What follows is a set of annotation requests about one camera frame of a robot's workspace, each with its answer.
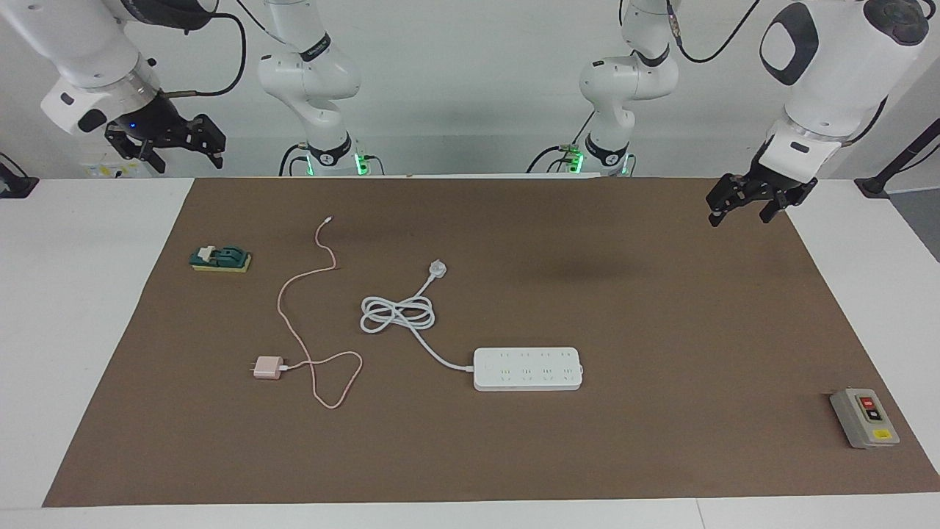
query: coiled white cable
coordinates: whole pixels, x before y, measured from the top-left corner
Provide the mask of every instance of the coiled white cable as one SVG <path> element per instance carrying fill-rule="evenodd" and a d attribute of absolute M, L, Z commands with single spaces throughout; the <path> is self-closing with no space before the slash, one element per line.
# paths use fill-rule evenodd
<path fill-rule="evenodd" d="M 433 305 L 431 304 L 431 300 L 424 296 L 424 291 L 428 289 L 434 280 L 444 277 L 444 274 L 447 272 L 447 267 L 439 260 L 434 261 L 431 263 L 429 272 L 430 275 L 428 276 L 428 280 L 425 281 L 424 286 L 407 299 L 403 299 L 399 302 L 389 301 L 384 297 L 377 296 L 369 296 L 363 299 L 362 318 L 359 320 L 359 328 L 369 334 L 376 334 L 382 332 L 390 325 L 402 326 L 410 330 L 421 346 L 445 367 L 472 373 L 472 365 L 457 365 L 442 359 L 440 355 L 431 349 L 431 346 L 428 345 L 421 336 L 420 331 L 433 327 L 435 319 Z M 378 325 L 370 327 L 368 325 L 369 322 Z"/>

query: black base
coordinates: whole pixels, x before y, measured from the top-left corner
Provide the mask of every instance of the black base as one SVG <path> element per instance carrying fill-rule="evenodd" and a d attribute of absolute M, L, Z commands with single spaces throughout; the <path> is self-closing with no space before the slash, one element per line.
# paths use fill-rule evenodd
<path fill-rule="evenodd" d="M 0 191 L 0 199 L 25 199 L 33 192 L 33 189 L 36 188 L 36 184 L 39 183 L 39 178 L 33 177 L 26 177 L 20 180 L 26 182 L 26 187 L 18 191 Z"/>
<path fill-rule="evenodd" d="M 858 189 L 862 192 L 862 195 L 865 195 L 869 199 L 890 199 L 891 197 L 885 193 L 885 190 L 882 189 L 879 192 L 871 191 L 867 188 L 867 185 L 870 185 L 871 178 L 856 178 L 855 185 L 858 186 Z"/>

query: gray switch box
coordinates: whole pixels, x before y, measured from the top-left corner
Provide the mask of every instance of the gray switch box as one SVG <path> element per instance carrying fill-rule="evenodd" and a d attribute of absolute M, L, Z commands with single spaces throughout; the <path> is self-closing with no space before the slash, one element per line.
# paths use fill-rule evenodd
<path fill-rule="evenodd" d="M 849 388 L 829 397 L 854 448 L 879 448 L 901 442 L 874 390 Z"/>

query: power strip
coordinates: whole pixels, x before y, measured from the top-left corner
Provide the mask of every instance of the power strip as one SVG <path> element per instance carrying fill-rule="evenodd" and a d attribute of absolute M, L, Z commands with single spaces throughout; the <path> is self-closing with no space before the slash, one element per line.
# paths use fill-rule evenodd
<path fill-rule="evenodd" d="M 572 392 L 582 373 L 574 347 L 482 347 L 473 354 L 481 392 Z"/>

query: switch box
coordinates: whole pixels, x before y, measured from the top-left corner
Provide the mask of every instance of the switch box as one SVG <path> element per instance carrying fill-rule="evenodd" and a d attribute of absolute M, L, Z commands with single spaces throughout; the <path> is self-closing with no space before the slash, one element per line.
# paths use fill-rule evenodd
<path fill-rule="evenodd" d="M 482 347 L 473 369 L 481 392 L 570 392 L 584 372 L 573 347 Z"/>
<path fill-rule="evenodd" d="M 901 442 L 874 390 L 842 390 L 831 395 L 829 402 L 852 447 L 879 448 Z"/>

